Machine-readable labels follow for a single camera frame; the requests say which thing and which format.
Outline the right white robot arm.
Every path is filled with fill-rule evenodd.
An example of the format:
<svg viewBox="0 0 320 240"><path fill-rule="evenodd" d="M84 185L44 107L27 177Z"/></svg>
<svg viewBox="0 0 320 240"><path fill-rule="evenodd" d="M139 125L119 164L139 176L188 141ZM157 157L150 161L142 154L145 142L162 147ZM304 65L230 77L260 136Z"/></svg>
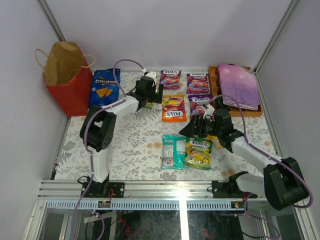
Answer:
<svg viewBox="0 0 320 240"><path fill-rule="evenodd" d="M235 129L226 109L217 109L212 116L193 115L179 134L191 139L215 136L223 148L247 160L262 172L262 177L250 173L236 176L228 184L231 196L237 198L245 192L253 193L265 197L278 211L290 206L297 207L297 203L305 199L309 199L305 208L313 203L312 191L304 180L298 162L292 157L271 155L249 142L244 131Z"/></svg>

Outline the orange snack package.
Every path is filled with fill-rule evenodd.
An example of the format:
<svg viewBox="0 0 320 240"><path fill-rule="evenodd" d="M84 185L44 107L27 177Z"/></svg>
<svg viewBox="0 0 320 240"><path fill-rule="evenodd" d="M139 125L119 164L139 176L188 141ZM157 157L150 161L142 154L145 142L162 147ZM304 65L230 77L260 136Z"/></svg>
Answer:
<svg viewBox="0 0 320 240"><path fill-rule="evenodd" d="M162 97L162 121L186 122L186 108L184 94L165 94Z"/></svg>

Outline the teal snack package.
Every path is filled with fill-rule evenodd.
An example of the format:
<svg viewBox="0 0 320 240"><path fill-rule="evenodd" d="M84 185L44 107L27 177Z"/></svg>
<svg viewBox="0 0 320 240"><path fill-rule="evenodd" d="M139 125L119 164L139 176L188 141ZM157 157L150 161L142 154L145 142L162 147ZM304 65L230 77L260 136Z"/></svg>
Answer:
<svg viewBox="0 0 320 240"><path fill-rule="evenodd" d="M162 170L184 170L189 167L185 164L186 137L177 135L162 136Z"/></svg>

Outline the yellow snack bar packet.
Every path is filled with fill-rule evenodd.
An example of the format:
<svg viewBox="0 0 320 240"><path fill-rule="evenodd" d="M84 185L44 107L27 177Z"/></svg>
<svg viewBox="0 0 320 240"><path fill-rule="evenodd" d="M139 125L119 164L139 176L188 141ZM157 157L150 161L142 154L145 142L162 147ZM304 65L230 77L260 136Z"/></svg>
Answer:
<svg viewBox="0 0 320 240"><path fill-rule="evenodd" d="M222 148L222 145L220 144L220 141L218 140L218 138L217 138L216 136L208 135L208 136L207 136L207 139L210 140L210 141L212 141L212 144L213 144L216 148L218 148L218 149Z"/></svg>

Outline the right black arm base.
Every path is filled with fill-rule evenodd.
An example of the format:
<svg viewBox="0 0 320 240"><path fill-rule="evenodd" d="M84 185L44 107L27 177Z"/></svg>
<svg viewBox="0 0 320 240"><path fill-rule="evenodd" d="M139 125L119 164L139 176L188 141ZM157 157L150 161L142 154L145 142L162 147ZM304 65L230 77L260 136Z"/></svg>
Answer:
<svg viewBox="0 0 320 240"><path fill-rule="evenodd" d="M211 182L215 199L243 199L245 192L240 190L235 179L228 181L213 180Z"/></svg>

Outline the green snack package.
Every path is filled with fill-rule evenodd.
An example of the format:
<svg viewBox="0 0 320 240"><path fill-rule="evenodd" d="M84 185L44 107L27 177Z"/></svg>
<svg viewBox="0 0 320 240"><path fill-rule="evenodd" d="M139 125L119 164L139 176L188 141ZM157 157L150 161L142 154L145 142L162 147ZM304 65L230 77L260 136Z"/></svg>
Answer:
<svg viewBox="0 0 320 240"><path fill-rule="evenodd" d="M147 102L144 106L146 109L152 109L154 107L155 103L154 102Z"/></svg>

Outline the purple candy bag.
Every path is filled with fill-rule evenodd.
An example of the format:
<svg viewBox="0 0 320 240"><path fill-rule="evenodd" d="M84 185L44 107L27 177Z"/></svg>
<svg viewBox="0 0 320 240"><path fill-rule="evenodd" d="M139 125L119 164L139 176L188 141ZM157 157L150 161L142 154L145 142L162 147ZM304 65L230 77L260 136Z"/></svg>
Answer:
<svg viewBox="0 0 320 240"><path fill-rule="evenodd" d="M187 94L207 94L209 93L209 83L207 73L187 73Z"/></svg>
<svg viewBox="0 0 320 240"><path fill-rule="evenodd" d="M181 70L161 70L159 83L165 90L177 90L180 88Z"/></svg>
<svg viewBox="0 0 320 240"><path fill-rule="evenodd" d="M206 109L203 104L211 99L210 94L191 94L188 96L190 106L190 119L193 115L203 116Z"/></svg>

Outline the blue Doritos chip bag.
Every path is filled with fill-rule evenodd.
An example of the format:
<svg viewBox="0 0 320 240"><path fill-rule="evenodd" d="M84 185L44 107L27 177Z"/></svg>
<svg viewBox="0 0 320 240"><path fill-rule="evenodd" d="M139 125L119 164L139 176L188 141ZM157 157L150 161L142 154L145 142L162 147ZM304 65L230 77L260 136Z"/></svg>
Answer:
<svg viewBox="0 0 320 240"><path fill-rule="evenodd" d="M113 68L105 70L96 70L93 74L89 107L106 106L116 102L119 99L120 88L117 85Z"/></svg>

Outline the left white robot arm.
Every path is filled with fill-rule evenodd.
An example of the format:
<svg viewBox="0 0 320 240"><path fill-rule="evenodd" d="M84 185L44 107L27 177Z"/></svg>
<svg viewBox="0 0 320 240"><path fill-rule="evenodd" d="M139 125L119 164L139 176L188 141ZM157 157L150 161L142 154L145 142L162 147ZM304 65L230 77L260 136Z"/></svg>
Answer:
<svg viewBox="0 0 320 240"><path fill-rule="evenodd" d="M133 90L125 98L105 106L89 108L80 130L80 138L89 154L91 176L95 183L92 191L98 197L105 197L110 190L107 182L107 148L111 144L117 120L137 112L147 103L162 102L164 85L156 84L157 73L148 71L136 81Z"/></svg>

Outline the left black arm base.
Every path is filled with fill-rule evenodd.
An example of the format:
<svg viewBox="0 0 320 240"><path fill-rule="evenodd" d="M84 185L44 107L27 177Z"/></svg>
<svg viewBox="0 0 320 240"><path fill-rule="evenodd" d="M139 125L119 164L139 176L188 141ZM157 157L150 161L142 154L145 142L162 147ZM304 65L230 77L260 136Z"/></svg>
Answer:
<svg viewBox="0 0 320 240"><path fill-rule="evenodd" d="M93 182L84 195L85 198L123 198L125 193L124 182Z"/></svg>

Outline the red paper bag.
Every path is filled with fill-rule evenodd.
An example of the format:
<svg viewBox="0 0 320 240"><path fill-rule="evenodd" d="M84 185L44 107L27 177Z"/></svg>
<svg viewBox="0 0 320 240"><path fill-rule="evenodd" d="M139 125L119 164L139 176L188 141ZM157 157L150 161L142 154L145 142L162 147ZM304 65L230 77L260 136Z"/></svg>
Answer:
<svg viewBox="0 0 320 240"><path fill-rule="evenodd" d="M68 117L84 116L88 112L93 80L91 66L96 58L84 54L74 42L55 42L45 64L41 64L34 50L36 62L43 70L44 85L52 98Z"/></svg>

